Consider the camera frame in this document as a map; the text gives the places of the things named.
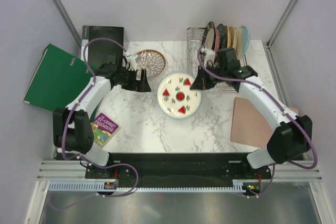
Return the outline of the white strawberry pattern plate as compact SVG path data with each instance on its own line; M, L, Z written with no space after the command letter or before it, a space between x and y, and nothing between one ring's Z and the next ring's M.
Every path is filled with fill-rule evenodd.
M192 75L178 72L163 78L157 89L157 102L166 115L181 120L198 110L202 93L191 89L194 81Z

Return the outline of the black rimmed beige plate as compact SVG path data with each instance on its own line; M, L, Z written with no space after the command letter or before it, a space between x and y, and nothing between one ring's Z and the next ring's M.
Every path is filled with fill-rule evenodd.
M216 33L215 33L215 24L213 21L210 21L203 32L202 36L202 45L206 48L214 50L215 48L215 40L216 40Z

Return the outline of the pink polka dot plate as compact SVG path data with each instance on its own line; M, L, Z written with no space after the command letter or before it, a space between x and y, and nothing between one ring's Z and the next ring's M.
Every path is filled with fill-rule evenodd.
M220 32L217 28L215 29L215 35L216 35L216 37L215 37L214 51L218 52L219 47L220 47L220 43L221 43L221 38L220 38Z

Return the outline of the wire dish rack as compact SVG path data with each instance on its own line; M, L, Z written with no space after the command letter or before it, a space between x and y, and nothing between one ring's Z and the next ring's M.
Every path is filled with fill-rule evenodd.
M189 27L187 29L187 72L196 78L199 61L197 58L197 51L202 45L202 36L205 27ZM241 66L247 65L246 54L240 60ZM235 89L230 87L224 82L218 83L211 90L207 90L207 92L217 92L217 93L235 93Z

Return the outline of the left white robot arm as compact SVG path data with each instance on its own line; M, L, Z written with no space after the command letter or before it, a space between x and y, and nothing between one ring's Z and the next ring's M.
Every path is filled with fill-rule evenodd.
M151 92L146 70L138 75L140 55L116 55L112 63L104 63L92 73L84 90L66 107L53 112L54 145L61 149L65 160L82 158L97 167L103 178L111 178L115 165L110 154L94 142L90 117L102 99L115 86L128 91Z

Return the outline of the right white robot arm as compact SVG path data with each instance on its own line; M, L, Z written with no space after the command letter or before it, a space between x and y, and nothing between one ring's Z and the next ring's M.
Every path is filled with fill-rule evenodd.
M234 49L215 52L202 45L197 58L199 66L192 90L209 90L225 82L249 100L273 130L266 147L249 153L242 161L240 172L245 178L254 178L261 167L285 162L306 169L293 159L308 151L313 154L308 169L317 166L317 152L311 139L312 120L307 115L299 116L275 98L251 66L241 66Z

